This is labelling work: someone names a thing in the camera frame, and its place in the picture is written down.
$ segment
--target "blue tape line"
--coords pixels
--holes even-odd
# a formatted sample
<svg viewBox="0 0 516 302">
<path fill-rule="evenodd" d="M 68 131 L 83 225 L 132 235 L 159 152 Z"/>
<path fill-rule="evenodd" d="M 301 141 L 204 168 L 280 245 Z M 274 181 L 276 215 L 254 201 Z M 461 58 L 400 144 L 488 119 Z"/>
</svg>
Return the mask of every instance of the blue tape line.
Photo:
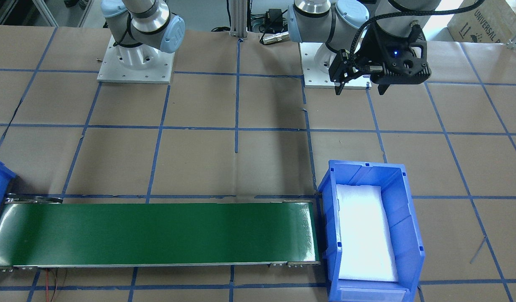
<svg viewBox="0 0 516 302">
<path fill-rule="evenodd" d="M 88 128 L 111 128 L 111 129 L 158 129 L 159 126 L 132 126 L 132 125 L 89 125 Z"/>
<path fill-rule="evenodd" d="M 201 71 L 174 71 L 175 74 L 185 74 L 185 75 L 229 75 L 235 76 L 237 74 L 234 73 L 203 73 Z"/>
<path fill-rule="evenodd" d="M 163 126 L 165 130 L 229 130 L 233 131 L 235 128 L 231 127 L 187 127 L 187 126 Z"/>
<path fill-rule="evenodd" d="M 516 283 L 516 279 L 506 279 L 507 283 Z"/>
<path fill-rule="evenodd" d="M 237 52 L 237 61 L 239 62 L 240 60 L 240 54 L 241 52 L 239 51 L 239 44 L 241 42 L 239 42 L 239 40 L 237 40 L 237 45 L 238 45 L 238 52 Z M 302 78 L 302 75 L 261 75 L 261 74 L 242 74 L 239 72 L 239 65 L 237 67 L 237 72 L 236 73 L 210 73 L 210 72 L 202 72 L 202 71 L 174 71 L 175 74 L 187 74 L 187 75 L 226 75 L 226 76 L 249 76 L 249 77 L 273 77 L 273 78 L 278 78 L 278 77 L 290 77 L 290 78 Z"/>
<path fill-rule="evenodd" d="M 235 289 L 282 289 L 294 287 L 326 287 L 326 283 L 278 283 L 278 284 L 243 284 L 235 285 Z"/>
<path fill-rule="evenodd" d="M 505 279 L 506 283 L 516 284 L 516 279 Z M 465 279 L 465 280 L 429 280 L 420 281 L 419 285 L 452 285 L 452 284 L 498 284 L 502 283 L 501 279 Z M 234 285 L 235 289 L 267 289 L 267 288 L 293 288 L 293 287 L 326 287 L 326 283 L 279 283 L 279 284 L 243 284 Z M 62 291 L 74 290 L 209 290 L 209 289 L 229 289 L 229 284 L 178 284 L 178 285 L 107 285 L 107 286 L 78 286 L 68 285 L 58 287 Z M 49 286 L 49 290 L 54 290 L 54 286 Z M 45 286 L 0 286 L 0 291 L 45 291 Z"/>
<path fill-rule="evenodd" d="M 53 29 L 53 33 L 51 34 L 51 38 L 49 38 L 49 42 L 47 42 L 47 46 L 45 46 L 44 53 L 41 54 L 41 59 L 38 62 L 38 65 L 36 65 L 36 70 L 38 71 L 40 69 L 41 63 L 44 61 L 45 55 L 47 55 L 47 51 L 49 50 L 49 46 L 51 46 L 51 42 L 53 42 L 53 38 L 55 37 L 55 33 L 57 33 L 58 27 L 55 27 Z"/>
<path fill-rule="evenodd" d="M 420 298 L 420 302 L 425 302 L 425 299 L 424 299 L 424 293 L 422 293 L 422 288 L 420 285 L 418 285 L 417 287 L 418 289 L 418 297 Z"/>
<path fill-rule="evenodd" d="M 11 68 L 0 68 L 0 71 L 17 71 L 17 72 L 28 72 L 33 73 L 35 69 L 11 69 Z"/>
<path fill-rule="evenodd" d="M 98 70 L 64 70 L 64 69 L 40 69 L 40 73 L 71 73 L 71 74 L 97 74 Z"/>
<path fill-rule="evenodd" d="M 489 85 L 489 86 L 516 86 L 516 84 L 511 84 L 511 83 L 484 83 L 484 85 Z"/>
<path fill-rule="evenodd" d="M 32 301 L 32 296 L 34 295 L 34 291 L 36 290 L 36 284 L 38 283 L 39 278 L 40 278 L 40 270 L 37 270 L 36 274 L 34 275 L 34 279 L 32 280 L 32 286 L 30 287 L 29 295 L 26 299 L 26 302 Z"/>
<path fill-rule="evenodd" d="M 435 101 L 433 99 L 433 96 L 431 94 L 429 86 L 427 85 L 427 83 L 424 83 L 424 86 L 425 86 L 427 94 L 428 94 L 428 96 L 430 98 L 431 105 L 433 106 L 433 108 L 435 110 L 436 117 L 438 118 L 438 122 L 440 123 L 440 127 L 442 128 L 442 131 L 444 132 L 444 136 L 446 137 L 446 141 L 448 143 L 448 147 L 450 148 L 451 155 L 453 156 L 453 159 L 455 161 L 455 165 L 457 166 L 457 170 L 459 171 L 459 175 L 461 176 L 461 180 L 463 181 L 464 187 L 465 187 L 465 189 L 467 191 L 467 194 L 469 196 L 470 203 L 472 205 L 472 208 L 474 209 L 474 213 L 476 214 L 476 219 L 478 220 L 478 224 L 480 224 L 480 228 L 482 229 L 482 233 L 486 237 L 487 247 L 489 248 L 489 251 L 491 252 L 491 256 L 492 256 L 492 258 L 494 260 L 494 264 L 496 265 L 496 268 L 498 270 L 498 274 L 500 275 L 500 278 L 501 278 L 501 281 L 503 283 L 503 286 L 506 289 L 507 297 L 509 298 L 510 302 L 513 302 L 513 298 L 511 298 L 511 293 L 509 292 L 509 288 L 507 287 L 507 284 L 505 283 L 505 278 L 503 276 L 502 269 L 501 269 L 500 265 L 498 264 L 498 260 L 496 258 L 496 254 L 494 254 L 494 250 L 492 248 L 491 241 L 489 240 L 489 237 L 487 236 L 487 232 L 485 231 L 485 227 L 483 225 L 482 218 L 480 216 L 480 213 L 478 212 L 478 209 L 476 208 L 476 204 L 474 203 L 474 199 L 472 198 L 472 194 L 470 193 L 470 189 L 468 187 L 467 180 L 466 180 L 466 178 L 465 178 L 465 176 L 463 174 L 463 170 L 461 169 L 461 166 L 459 165 L 459 160 L 457 159 L 457 155 L 455 154 L 454 148 L 451 145 L 451 140 L 450 140 L 450 137 L 448 135 L 448 132 L 446 132 L 446 128 L 444 127 L 444 123 L 442 122 L 442 118 L 440 117 L 440 114 L 438 113 L 438 109 L 436 108 L 436 103 L 435 103 Z"/>
<path fill-rule="evenodd" d="M 83 145 L 83 140 L 85 139 L 85 135 L 88 129 L 88 125 L 90 123 L 93 109 L 97 102 L 97 97 L 99 96 L 99 91 L 101 90 L 102 83 L 100 82 L 97 86 L 96 94 L 93 96 L 92 105 L 90 108 L 90 111 L 88 112 L 87 120 L 85 121 L 85 124 L 83 126 L 83 131 L 81 133 L 81 138 L 79 139 L 79 142 L 77 143 L 77 148 L 75 149 L 75 154 L 73 155 L 72 163 L 70 164 L 70 170 L 68 170 L 68 176 L 66 176 L 66 181 L 64 182 L 64 187 L 62 187 L 62 194 L 66 194 L 66 191 L 68 190 L 68 184 L 70 184 L 70 179 L 72 178 L 72 172 L 73 168 L 75 168 L 75 163 L 77 162 L 77 157 L 79 156 L 79 150 L 81 149 L 81 146 Z"/>
<path fill-rule="evenodd" d="M 428 84 L 451 84 L 451 85 L 476 85 L 476 86 L 479 85 L 479 83 L 476 83 L 476 82 L 425 81 L 425 83 L 428 83 Z"/>
<path fill-rule="evenodd" d="M 448 284 L 497 284 L 501 279 L 469 279 L 469 280 L 429 280 L 420 281 L 420 285 L 448 285 Z"/>
<path fill-rule="evenodd" d="M 386 152 L 384 151 L 383 139 L 381 138 L 381 130 L 379 130 L 379 124 L 377 124 L 377 116 L 375 115 L 373 102 L 371 101 L 371 96 L 369 95 L 369 84 L 368 88 L 366 89 L 366 96 L 368 97 L 369 108 L 371 109 L 371 116 L 373 117 L 373 123 L 375 124 L 375 132 L 377 133 L 377 139 L 379 139 L 379 145 L 381 146 L 381 151 L 383 151 L 383 160 L 384 163 L 388 163 L 388 159 L 386 159 Z"/>
<path fill-rule="evenodd" d="M 32 82 L 34 82 L 34 78 L 36 76 L 36 73 L 37 73 L 38 69 L 40 69 L 40 65 L 41 65 L 41 63 L 45 59 L 45 55 L 47 54 L 47 50 L 49 49 L 49 46 L 51 46 L 51 42 L 53 42 L 53 38 L 55 37 L 55 33 L 56 32 L 57 32 L 57 28 L 55 27 L 55 29 L 53 30 L 53 33 L 51 34 L 51 37 L 49 38 L 49 41 L 47 42 L 47 45 L 45 46 L 44 52 L 41 54 L 41 58 L 38 61 L 38 65 L 36 65 L 36 69 L 32 73 L 32 76 L 30 77 L 30 81 L 27 84 L 27 86 L 26 86 L 26 88 L 25 88 L 25 90 L 23 92 L 23 95 L 21 96 L 21 99 L 20 99 L 20 101 L 18 103 L 18 106 L 16 107 L 16 109 L 14 111 L 14 114 L 12 115 L 12 118 L 10 119 L 9 126 L 5 129 L 3 135 L 0 138 L 0 149 L 1 149 L 1 146 L 3 145 L 3 142 L 5 141 L 6 133 L 8 132 L 8 129 L 11 126 L 11 123 L 14 121 L 16 113 L 18 113 L 18 110 L 19 110 L 20 106 L 22 105 L 23 101 L 25 100 L 26 94 L 29 91 L 29 89 L 30 89 L 30 87 L 32 85 Z"/>
<path fill-rule="evenodd" d="M 300 79 L 303 79 L 302 75 L 259 75 L 259 74 L 239 74 L 239 75 L 251 76 L 251 77 L 300 78 Z"/>
<path fill-rule="evenodd" d="M 303 105 L 306 105 L 306 93 L 304 93 L 304 78 L 301 78 L 301 91 L 302 91 L 302 103 Z"/>
<path fill-rule="evenodd" d="M 308 151 L 310 153 L 310 169 L 312 171 L 312 185 L 314 186 L 314 191 L 317 191 L 317 180 L 316 180 L 316 168 L 314 166 L 314 150 L 312 149 L 312 135 L 310 132 L 310 120 L 308 118 L 308 111 L 303 109 L 304 111 L 304 121 L 306 122 L 306 137 L 308 139 Z"/>
<path fill-rule="evenodd" d="M 485 95 L 487 96 L 487 99 L 489 100 L 489 103 L 491 103 L 491 106 L 493 107 L 493 110 L 494 110 L 494 113 L 496 113 L 496 116 L 498 117 L 498 120 L 500 121 L 500 123 L 502 124 L 502 127 L 504 129 L 504 131 L 507 133 L 508 135 L 508 138 L 509 138 L 509 141 L 511 142 L 511 144 L 513 145 L 513 148 L 515 149 L 515 152 L 516 152 L 516 145 L 515 145 L 515 142 L 513 141 L 513 138 L 511 137 L 511 135 L 509 135 L 509 131 L 507 130 L 507 127 L 506 125 L 504 124 L 503 122 L 503 119 L 502 117 L 500 116 L 500 113 L 498 112 L 498 110 L 496 109 L 496 106 L 494 105 L 494 102 L 492 101 L 492 98 L 491 96 L 489 95 L 488 91 L 487 91 L 487 88 L 485 87 L 483 81 L 482 81 L 482 78 L 480 77 L 480 75 L 478 74 L 478 71 L 476 70 L 476 68 L 474 67 L 474 63 L 472 63 L 472 60 L 470 60 L 470 57 L 468 56 L 466 50 L 464 49 L 464 46 L 463 44 L 459 44 L 459 46 L 461 46 L 461 49 L 463 50 L 463 53 L 464 55 L 467 57 L 467 60 L 468 60 L 468 63 L 470 64 L 470 67 L 472 67 L 472 70 L 474 71 L 474 73 L 476 74 L 476 77 L 478 78 L 478 81 L 480 81 L 480 84 L 482 85 L 482 88 L 483 88 L 483 91 L 485 92 Z"/>
<path fill-rule="evenodd" d="M 239 152 L 239 83 L 241 79 L 241 42 L 243 39 L 237 40 L 237 72 L 236 72 L 236 84 L 235 84 L 235 133 L 233 151 Z"/>
<path fill-rule="evenodd" d="M 159 146 L 161 145 L 161 137 L 163 135 L 164 119 L 166 115 L 166 108 L 168 107 L 168 99 L 170 97 L 170 85 L 166 88 L 166 94 L 164 97 L 163 112 L 161 115 L 161 122 L 159 123 L 158 139 L 156 141 L 156 150 L 154 151 L 154 159 L 152 161 L 152 171 L 150 172 L 150 181 L 148 182 L 148 190 L 146 193 L 145 203 L 150 203 L 150 197 L 152 195 L 152 187 L 154 184 L 154 177 L 156 176 L 157 159 L 159 155 Z"/>
<path fill-rule="evenodd" d="M 229 294 L 228 301 L 233 302 L 233 279 L 235 278 L 235 266 L 230 266 L 230 284 L 229 284 Z"/>
<path fill-rule="evenodd" d="M 133 292 L 135 290 L 135 283 L 137 282 L 137 273 L 139 268 L 133 268 L 133 276 L 131 277 L 131 288 L 129 289 L 129 296 L 127 302 L 133 302 Z"/>
</svg>

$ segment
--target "electrical cable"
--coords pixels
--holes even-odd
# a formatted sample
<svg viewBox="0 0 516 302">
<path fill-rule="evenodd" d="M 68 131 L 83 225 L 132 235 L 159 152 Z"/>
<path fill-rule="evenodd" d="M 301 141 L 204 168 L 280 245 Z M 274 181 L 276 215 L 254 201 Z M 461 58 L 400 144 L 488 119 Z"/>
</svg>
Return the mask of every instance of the electrical cable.
<svg viewBox="0 0 516 302">
<path fill-rule="evenodd" d="M 58 281 L 57 281 L 58 269 L 57 269 L 57 273 L 55 273 L 53 270 L 49 270 L 49 271 L 51 271 L 51 273 L 53 273 L 53 277 L 55 278 L 55 289 L 53 291 L 53 296 L 51 296 L 51 300 L 49 300 L 49 302 L 53 302 L 53 300 L 55 298 L 55 294 L 57 293 L 57 289 L 58 289 Z"/>
<path fill-rule="evenodd" d="M 226 0 L 226 11 L 228 12 L 228 22 L 231 27 L 230 0 Z"/>
<path fill-rule="evenodd" d="M 227 27 L 227 26 L 215 27 L 211 31 L 212 32 L 229 32 L 230 31 L 230 27 Z"/>
<path fill-rule="evenodd" d="M 49 269 L 45 269 L 45 302 L 49 302 Z"/>
<path fill-rule="evenodd" d="M 127 25 L 126 25 L 124 34 L 122 35 L 122 37 L 120 38 L 120 40 L 118 42 L 114 42 L 114 46 L 118 46 L 118 45 L 122 44 L 127 33 L 129 33 L 129 35 L 131 36 L 131 13 L 127 12 L 127 14 L 128 14 L 127 15 Z"/>
<path fill-rule="evenodd" d="M 406 12 L 392 12 L 392 13 L 386 13 L 384 15 L 378 15 L 375 17 L 370 18 L 365 23 L 363 23 L 362 26 L 357 30 L 357 33 L 355 34 L 353 38 L 353 42 L 351 42 L 350 47 L 350 54 L 354 54 L 355 49 L 357 48 L 357 42 L 360 38 L 360 35 L 364 31 L 364 29 L 370 25 L 371 23 L 374 23 L 375 21 L 379 21 L 381 19 L 387 19 L 387 18 L 393 18 L 393 17 L 404 17 L 404 16 L 443 16 L 443 15 L 453 15 L 456 13 L 463 13 L 467 11 L 474 10 L 475 8 L 478 8 L 485 0 L 476 0 L 476 2 L 472 5 L 465 6 L 464 8 L 457 8 L 455 10 L 445 10 L 445 11 L 406 11 Z M 355 63 L 355 56 L 351 55 L 350 60 L 352 63 Z"/>
<path fill-rule="evenodd" d="M 266 27 L 266 28 L 264 29 L 264 31 L 263 31 L 262 37 L 259 39 L 260 44 L 264 44 L 264 42 L 263 42 L 263 38 L 265 37 L 265 32 L 267 32 L 267 30 L 268 30 L 269 28 L 271 28 L 271 25 L 273 25 L 276 21 L 278 21 L 278 19 L 279 19 L 280 17 L 282 17 L 282 16 L 283 16 L 287 11 L 288 11 L 288 10 L 283 11 L 283 12 L 282 12 L 279 16 L 277 16 L 273 21 L 271 21 L 271 22 L 269 23 L 269 25 L 267 25 L 267 27 Z"/>
</svg>

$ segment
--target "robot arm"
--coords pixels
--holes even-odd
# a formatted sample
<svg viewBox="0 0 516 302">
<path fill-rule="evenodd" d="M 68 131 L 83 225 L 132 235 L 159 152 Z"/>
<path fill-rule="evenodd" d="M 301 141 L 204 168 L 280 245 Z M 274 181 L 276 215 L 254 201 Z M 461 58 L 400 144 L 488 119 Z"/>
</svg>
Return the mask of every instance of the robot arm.
<svg viewBox="0 0 516 302">
<path fill-rule="evenodd" d="M 436 12 L 440 0 L 380 0 L 376 16 L 369 18 L 367 8 L 357 0 L 338 0 L 333 5 L 330 0 L 295 0 L 288 9 L 288 31 L 294 42 L 323 42 L 331 52 L 334 59 L 328 73 L 336 94 L 363 75 L 371 75 L 384 94 L 392 84 L 421 84 L 431 76 L 422 31 L 430 16 L 466 12 L 483 2 Z"/>
</svg>

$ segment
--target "floor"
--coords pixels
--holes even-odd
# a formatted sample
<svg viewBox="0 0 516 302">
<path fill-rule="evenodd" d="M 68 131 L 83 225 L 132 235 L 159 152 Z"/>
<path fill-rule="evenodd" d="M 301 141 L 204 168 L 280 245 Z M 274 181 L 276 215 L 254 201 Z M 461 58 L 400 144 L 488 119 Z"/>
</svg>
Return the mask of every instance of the floor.
<svg viewBox="0 0 516 302">
<path fill-rule="evenodd" d="M 0 26 L 0 160 L 15 193 L 319 206 L 329 159 L 403 163 L 427 255 L 416 301 L 516 301 L 516 53 L 430 42 L 425 84 L 337 97 L 303 87 L 297 44 L 255 34 L 187 32 L 171 86 L 100 84 L 109 36 Z M 46 278 L 51 294 L 51 273 L 0 272 L 0 301 L 44 301 Z M 61 269 L 56 301 L 324 302 L 326 281 L 323 266 Z"/>
</svg>

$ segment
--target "black cable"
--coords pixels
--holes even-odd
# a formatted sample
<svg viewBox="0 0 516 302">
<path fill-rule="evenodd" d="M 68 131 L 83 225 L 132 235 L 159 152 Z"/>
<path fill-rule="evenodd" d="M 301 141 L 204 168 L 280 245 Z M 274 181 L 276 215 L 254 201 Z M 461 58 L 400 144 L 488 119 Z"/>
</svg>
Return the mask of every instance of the black cable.
<svg viewBox="0 0 516 302">
<path fill-rule="evenodd" d="M 392 13 L 386 13 L 384 15 L 378 15 L 375 17 L 370 18 L 366 22 L 363 23 L 362 26 L 357 30 L 357 33 L 355 34 L 353 38 L 353 42 L 351 42 L 351 48 L 349 53 L 354 54 L 355 48 L 357 48 L 357 42 L 360 38 L 360 35 L 364 31 L 364 29 L 370 25 L 371 23 L 375 21 L 379 21 L 381 19 L 387 19 L 387 18 L 393 18 L 393 17 L 404 17 L 404 16 L 443 16 L 443 15 L 453 15 L 456 13 L 463 13 L 467 11 L 474 10 L 475 8 L 478 8 L 485 0 L 477 0 L 473 5 L 465 6 L 464 8 L 457 8 L 455 10 L 446 10 L 446 11 L 406 11 L 406 12 L 392 12 Z M 355 56 L 350 55 L 350 60 L 354 63 Z"/>
<path fill-rule="evenodd" d="M 131 36 L 131 13 L 127 12 L 128 15 L 127 15 L 127 25 L 126 25 L 126 29 L 125 29 L 125 32 L 124 34 L 122 35 L 122 38 L 120 38 L 120 40 L 118 42 L 114 42 L 114 46 L 118 46 L 120 44 L 122 44 L 122 42 L 124 41 L 125 39 L 125 35 L 129 32 L 130 36 Z"/>
<path fill-rule="evenodd" d="M 226 11 L 228 12 L 228 22 L 231 27 L 230 0 L 226 0 Z"/>
<path fill-rule="evenodd" d="M 268 29 L 271 28 L 271 25 L 273 25 L 276 21 L 278 21 L 279 17 L 282 17 L 288 10 L 285 10 L 283 11 L 279 16 L 277 16 L 273 21 L 269 22 L 269 25 L 267 25 L 267 27 L 264 29 L 263 31 L 263 34 L 262 34 L 262 37 L 259 39 L 259 42 L 260 44 L 264 44 L 263 43 L 263 37 L 265 36 L 265 33 L 267 32 Z"/>
<path fill-rule="evenodd" d="M 49 269 L 49 271 L 51 273 L 53 273 L 53 277 L 55 278 L 55 289 L 53 290 L 53 296 L 51 296 L 51 300 L 50 300 L 50 302 L 53 302 L 53 299 L 54 299 L 55 294 L 57 293 L 57 289 L 58 289 L 57 274 L 52 269 Z"/>
<path fill-rule="evenodd" d="M 229 32 L 230 31 L 230 27 L 227 27 L 227 26 L 215 27 L 211 31 L 212 32 Z"/>
</svg>

